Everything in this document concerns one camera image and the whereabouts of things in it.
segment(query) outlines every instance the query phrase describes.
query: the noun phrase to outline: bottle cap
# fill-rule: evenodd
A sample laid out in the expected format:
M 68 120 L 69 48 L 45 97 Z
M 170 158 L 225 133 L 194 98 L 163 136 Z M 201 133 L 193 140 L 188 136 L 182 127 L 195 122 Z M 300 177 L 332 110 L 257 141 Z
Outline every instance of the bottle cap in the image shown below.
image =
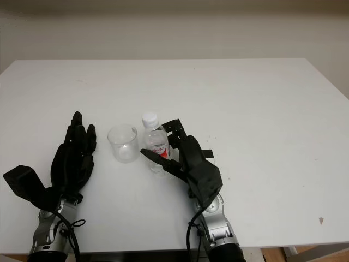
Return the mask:
M 158 115 L 151 112 L 143 114 L 142 122 L 145 128 L 154 128 L 159 126 Z

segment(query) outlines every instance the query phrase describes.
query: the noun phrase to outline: wall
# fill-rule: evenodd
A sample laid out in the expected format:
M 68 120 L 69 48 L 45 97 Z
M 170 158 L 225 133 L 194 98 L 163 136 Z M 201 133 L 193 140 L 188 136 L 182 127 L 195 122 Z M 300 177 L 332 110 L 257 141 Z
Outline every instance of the wall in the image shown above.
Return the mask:
M 0 70 L 16 59 L 305 57 L 349 97 L 346 1 L 4 1 Z

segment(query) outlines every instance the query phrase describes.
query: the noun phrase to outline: clear glass cup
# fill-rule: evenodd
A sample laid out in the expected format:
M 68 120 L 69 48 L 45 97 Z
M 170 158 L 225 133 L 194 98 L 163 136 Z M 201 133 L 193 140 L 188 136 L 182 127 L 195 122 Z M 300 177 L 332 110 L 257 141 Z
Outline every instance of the clear glass cup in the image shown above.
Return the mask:
M 140 155 L 137 129 L 129 124 L 120 124 L 110 129 L 108 140 L 115 158 L 121 163 L 130 163 Z

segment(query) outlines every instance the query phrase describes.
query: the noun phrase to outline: silver robotic arm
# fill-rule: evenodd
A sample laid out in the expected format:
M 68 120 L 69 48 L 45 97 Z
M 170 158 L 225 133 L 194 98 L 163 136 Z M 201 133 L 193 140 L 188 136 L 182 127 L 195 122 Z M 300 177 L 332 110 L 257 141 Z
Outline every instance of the silver robotic arm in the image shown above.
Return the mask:
M 95 147 L 94 126 L 89 125 L 85 131 L 82 116 L 76 112 L 52 162 L 52 187 L 45 188 L 28 166 L 19 165 L 3 175 L 17 196 L 40 209 L 28 262 L 63 262 L 71 248 L 79 262 L 80 250 L 74 227 L 83 225 L 85 220 L 75 221 L 76 209 L 82 201 L 79 191 L 92 173 Z
M 198 202 L 194 207 L 201 211 Z M 220 194 L 199 216 L 199 229 L 210 262 L 245 261 L 234 231 L 224 215 L 224 201 Z
M 192 256 L 189 236 L 191 228 L 195 226 L 203 238 L 210 262 L 245 262 L 237 238 L 224 215 L 224 202 L 219 195 L 223 186 L 219 169 L 206 160 L 213 158 L 213 152 L 201 150 L 197 140 L 186 135 L 180 120 L 169 121 L 163 127 L 168 133 L 172 133 L 168 139 L 172 148 L 179 150 L 179 162 L 165 159 L 147 149 L 142 149 L 141 153 L 189 185 L 189 197 L 195 199 L 196 211 L 186 234 L 190 260 Z M 197 219 L 200 221 L 199 225 L 194 223 Z

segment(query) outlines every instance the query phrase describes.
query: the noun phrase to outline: black cylinder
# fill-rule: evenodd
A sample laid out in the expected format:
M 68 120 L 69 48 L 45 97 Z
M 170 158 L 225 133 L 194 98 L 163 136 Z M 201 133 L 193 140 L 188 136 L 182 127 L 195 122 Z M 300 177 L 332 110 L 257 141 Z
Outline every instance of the black cylinder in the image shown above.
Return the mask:
M 40 251 L 28 256 L 28 262 L 65 262 L 67 255 L 58 251 Z
M 217 246 L 208 254 L 209 262 L 246 262 L 241 248 L 235 243 Z

